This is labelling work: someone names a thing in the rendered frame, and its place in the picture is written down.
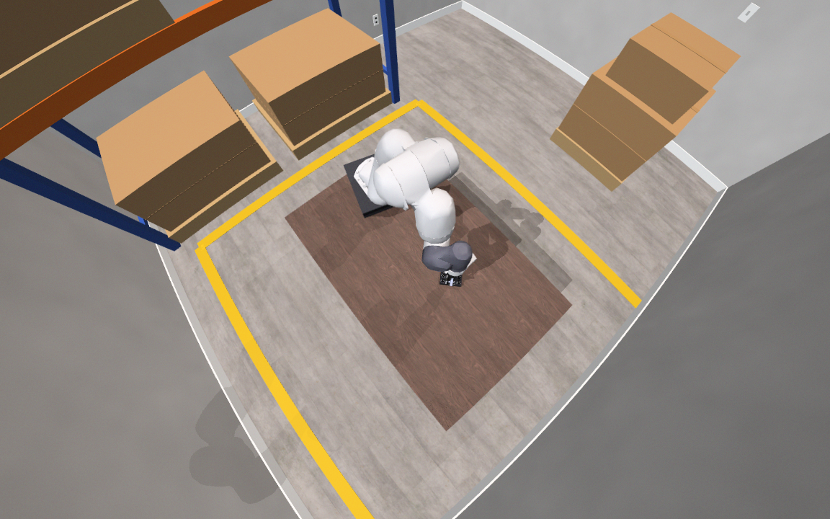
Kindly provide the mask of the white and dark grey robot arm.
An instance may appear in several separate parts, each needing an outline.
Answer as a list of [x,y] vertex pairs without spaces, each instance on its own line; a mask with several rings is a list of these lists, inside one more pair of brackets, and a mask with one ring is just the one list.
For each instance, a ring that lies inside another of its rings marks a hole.
[[452,276],[463,275],[476,256],[465,241],[450,245],[455,226],[454,201],[447,191],[432,188],[450,179],[458,169],[458,152],[447,139],[415,141],[411,133],[396,128],[383,134],[375,158],[362,162],[354,173],[374,204],[404,210],[411,205],[419,237],[424,240],[421,261],[430,270]]

